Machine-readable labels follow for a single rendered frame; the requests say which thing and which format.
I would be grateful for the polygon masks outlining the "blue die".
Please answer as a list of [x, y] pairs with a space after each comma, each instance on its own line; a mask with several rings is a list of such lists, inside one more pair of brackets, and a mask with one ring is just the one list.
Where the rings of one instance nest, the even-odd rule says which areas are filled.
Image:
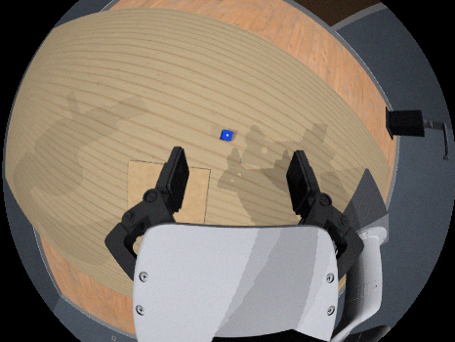
[[232, 133], [233, 133], [233, 132], [224, 129], [224, 130], [222, 131], [220, 140], [224, 140], [224, 141], [230, 142], [230, 141], [231, 141], [231, 137], [232, 137]]

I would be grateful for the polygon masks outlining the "tan mat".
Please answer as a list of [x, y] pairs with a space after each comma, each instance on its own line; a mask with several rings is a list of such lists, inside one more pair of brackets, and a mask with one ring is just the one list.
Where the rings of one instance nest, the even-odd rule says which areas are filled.
[[[129, 160], [128, 209], [143, 200], [145, 191], [154, 189], [163, 164]], [[180, 223], [204, 224], [209, 169], [189, 169], [186, 193], [179, 213], [173, 214]]]

